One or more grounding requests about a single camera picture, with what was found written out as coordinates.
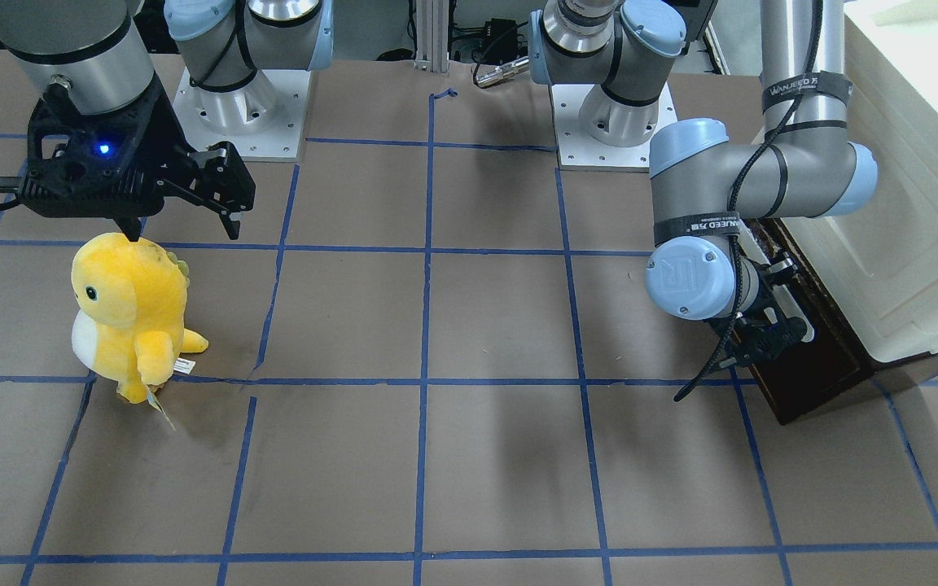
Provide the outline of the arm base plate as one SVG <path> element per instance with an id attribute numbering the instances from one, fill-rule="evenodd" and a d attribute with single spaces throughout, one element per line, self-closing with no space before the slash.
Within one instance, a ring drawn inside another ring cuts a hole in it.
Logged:
<path id="1" fill-rule="evenodd" d="M 615 103 L 598 85 L 552 85 L 552 120 L 563 170 L 648 172 L 651 139 L 677 122 L 669 85 L 644 107 Z"/>
<path id="2" fill-rule="evenodd" d="M 227 141 L 246 162 L 297 163 L 312 81 L 309 71 L 260 70 L 244 88 L 213 93 L 183 71 L 173 110 L 197 150 Z"/>

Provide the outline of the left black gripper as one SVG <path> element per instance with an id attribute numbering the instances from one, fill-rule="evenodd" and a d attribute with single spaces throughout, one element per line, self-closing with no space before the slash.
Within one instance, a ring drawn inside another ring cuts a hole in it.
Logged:
<path id="1" fill-rule="evenodd" d="M 796 263 L 786 252 L 775 253 L 770 265 L 759 266 L 756 298 L 734 324 L 734 337 L 726 342 L 714 370 L 771 361 L 800 343 L 804 323 L 789 317 L 774 296 L 785 292 L 797 272 Z"/>

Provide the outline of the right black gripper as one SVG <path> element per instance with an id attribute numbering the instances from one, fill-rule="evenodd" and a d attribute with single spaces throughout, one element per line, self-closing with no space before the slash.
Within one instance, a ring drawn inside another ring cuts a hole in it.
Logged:
<path id="1" fill-rule="evenodd" d="M 159 77 L 133 103 L 107 114 L 82 115 L 72 97 L 51 83 L 34 108 L 20 203 L 41 216 L 114 220 L 137 243 L 142 216 L 178 197 L 215 212 L 227 238 L 238 240 L 256 183 L 234 144 L 198 151 L 187 143 Z"/>

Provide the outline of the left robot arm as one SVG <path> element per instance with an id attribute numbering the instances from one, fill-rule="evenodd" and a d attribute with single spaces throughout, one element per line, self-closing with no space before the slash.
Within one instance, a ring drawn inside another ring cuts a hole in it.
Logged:
<path id="1" fill-rule="evenodd" d="M 774 276 L 743 253 L 746 220 L 852 214 L 874 195 L 871 149 L 848 140 L 841 1 L 760 3 L 763 71 L 757 144 L 711 118 L 655 129 L 659 97 L 688 40 L 664 1 L 548 1 L 528 20 L 540 85 L 585 83 L 583 121 L 600 142 L 649 145 L 654 242 L 645 286 L 667 314 L 719 334 L 706 375 L 797 343 L 805 323 L 775 307 Z"/>

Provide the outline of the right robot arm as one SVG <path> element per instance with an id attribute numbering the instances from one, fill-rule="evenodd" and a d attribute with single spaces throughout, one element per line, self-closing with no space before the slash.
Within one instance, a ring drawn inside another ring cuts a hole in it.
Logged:
<path id="1" fill-rule="evenodd" d="M 228 238 L 253 209 L 247 157 L 294 159 L 305 90 L 334 57 L 331 1 L 167 1 L 185 62 L 168 96 L 134 1 L 0 1 L 0 40 L 41 96 L 24 175 L 0 177 L 48 218 L 114 221 L 130 241 L 168 197 L 218 216 Z"/>

